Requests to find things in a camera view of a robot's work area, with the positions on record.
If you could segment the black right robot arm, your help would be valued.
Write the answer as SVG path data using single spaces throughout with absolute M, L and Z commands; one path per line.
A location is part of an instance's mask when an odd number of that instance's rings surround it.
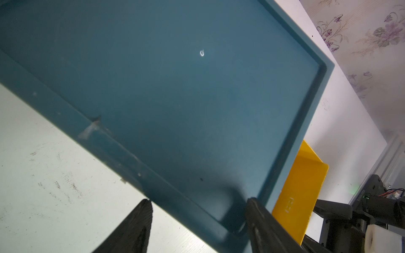
M 405 190 L 387 189 L 371 175 L 352 204 L 318 200 L 314 213 L 323 218 L 319 241 L 305 236 L 306 253 L 403 253 L 404 236 L 390 227 L 405 227 Z

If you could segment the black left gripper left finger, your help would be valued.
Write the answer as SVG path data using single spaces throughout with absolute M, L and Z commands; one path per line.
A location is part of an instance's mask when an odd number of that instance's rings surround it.
M 120 223 L 120 225 L 98 246 L 95 253 L 145 253 L 147 252 L 153 206 L 144 199 Z

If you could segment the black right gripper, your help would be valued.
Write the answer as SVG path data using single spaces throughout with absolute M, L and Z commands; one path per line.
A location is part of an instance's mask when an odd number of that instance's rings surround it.
M 305 253 L 364 253 L 366 230 L 375 218 L 349 204 L 317 200 L 313 212 L 323 218 L 320 240 L 304 236 Z

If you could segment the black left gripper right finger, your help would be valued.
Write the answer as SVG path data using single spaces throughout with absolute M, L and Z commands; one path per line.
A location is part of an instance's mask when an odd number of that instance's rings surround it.
M 305 252 L 256 198 L 247 200 L 246 225 L 253 253 Z

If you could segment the teal drawer cabinet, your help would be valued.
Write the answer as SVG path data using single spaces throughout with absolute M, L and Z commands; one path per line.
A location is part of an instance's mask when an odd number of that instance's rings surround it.
M 220 253 L 333 71 L 275 1 L 2 1 L 1 83 Z

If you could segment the yellow drawer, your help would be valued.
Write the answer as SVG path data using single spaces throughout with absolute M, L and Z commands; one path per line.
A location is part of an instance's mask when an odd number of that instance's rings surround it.
M 301 245 L 320 190 L 329 170 L 303 141 L 279 195 L 272 215 Z

